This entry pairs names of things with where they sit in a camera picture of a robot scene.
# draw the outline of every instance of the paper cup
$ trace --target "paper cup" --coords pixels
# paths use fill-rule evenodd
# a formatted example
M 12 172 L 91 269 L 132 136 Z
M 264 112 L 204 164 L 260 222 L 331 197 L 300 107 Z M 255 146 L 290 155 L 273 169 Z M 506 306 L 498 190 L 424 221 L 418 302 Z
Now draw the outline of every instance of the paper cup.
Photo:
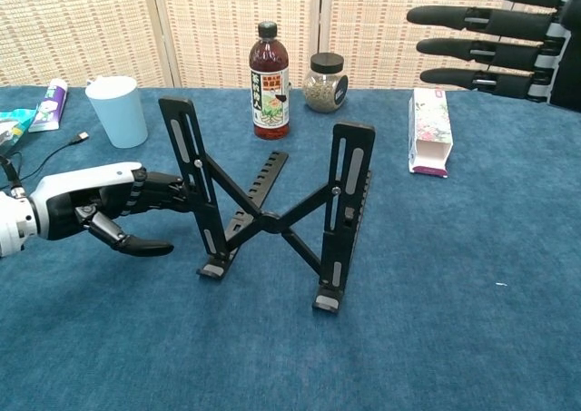
M 116 148 L 132 148 L 147 139 L 147 125 L 132 77 L 97 77 L 85 89 L 101 125 Z

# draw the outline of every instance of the printed box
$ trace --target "printed box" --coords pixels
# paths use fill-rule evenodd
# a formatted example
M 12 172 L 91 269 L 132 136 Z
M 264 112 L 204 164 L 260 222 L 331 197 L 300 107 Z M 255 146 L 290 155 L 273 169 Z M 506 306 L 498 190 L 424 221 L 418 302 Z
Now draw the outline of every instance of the printed box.
M 446 92 L 414 89 L 409 99 L 409 171 L 447 178 L 452 145 Z

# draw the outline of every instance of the table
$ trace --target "table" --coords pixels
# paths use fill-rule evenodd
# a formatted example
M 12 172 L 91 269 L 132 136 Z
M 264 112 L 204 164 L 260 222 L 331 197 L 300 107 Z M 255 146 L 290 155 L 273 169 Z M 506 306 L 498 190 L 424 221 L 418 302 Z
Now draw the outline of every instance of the table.
M 0 89 L 0 110 L 44 88 Z M 290 155 L 264 209 L 282 213 L 326 181 L 333 124 L 374 125 L 373 180 L 341 312 L 311 309 L 317 277 L 280 236 L 247 242 L 222 282 L 192 215 L 117 220 L 167 239 L 136 259 L 87 233 L 29 240 L 0 259 L 0 409 L 526 409 L 581 407 L 581 115 L 448 92 L 449 178 L 410 174 L 410 90 L 350 91 L 320 115 L 290 96 L 291 133 L 251 133 L 245 90 L 142 89 L 150 136 L 109 144 L 83 89 L 62 127 L 31 133 L 23 173 L 76 133 L 90 139 L 42 176 L 118 161 L 178 173 L 157 106 L 192 98 L 206 150 L 243 188 L 269 153 Z M 25 187 L 34 190 L 41 177 Z M 224 223 L 237 206 L 217 189 Z M 319 249 L 323 210 L 294 228 Z

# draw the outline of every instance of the jar lid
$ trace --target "jar lid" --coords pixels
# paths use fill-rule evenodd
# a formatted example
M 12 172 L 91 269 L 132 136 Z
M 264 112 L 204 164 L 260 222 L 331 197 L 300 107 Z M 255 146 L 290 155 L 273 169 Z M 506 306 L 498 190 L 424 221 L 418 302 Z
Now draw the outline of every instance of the jar lid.
M 316 53 L 310 57 L 310 69 L 315 73 L 340 73 L 343 57 L 335 53 Z
M 277 25 L 272 21 L 262 21 L 258 24 L 258 36 L 260 37 L 276 37 Z

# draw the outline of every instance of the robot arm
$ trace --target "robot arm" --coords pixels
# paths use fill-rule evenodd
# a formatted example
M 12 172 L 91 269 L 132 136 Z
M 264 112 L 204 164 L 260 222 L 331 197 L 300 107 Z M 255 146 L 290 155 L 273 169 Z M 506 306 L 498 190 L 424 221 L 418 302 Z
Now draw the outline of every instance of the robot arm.
M 418 43 L 423 54 L 446 55 L 480 64 L 519 70 L 438 68 L 424 71 L 425 83 L 452 84 L 512 98 L 550 103 L 581 112 L 581 0 L 508 0 L 552 8 L 530 14 L 482 7 L 428 5 L 413 8 L 414 24 L 442 25 L 457 30 L 533 41 L 504 44 L 489 40 L 428 39 Z
M 12 196 L 0 192 L 0 257 L 24 248 L 28 237 L 60 240 L 83 230 L 114 250 L 138 257 L 168 254 L 171 243 L 125 234 L 113 219 L 155 209 L 190 210 L 183 181 L 124 162 L 44 177 L 27 198 L 10 164 Z

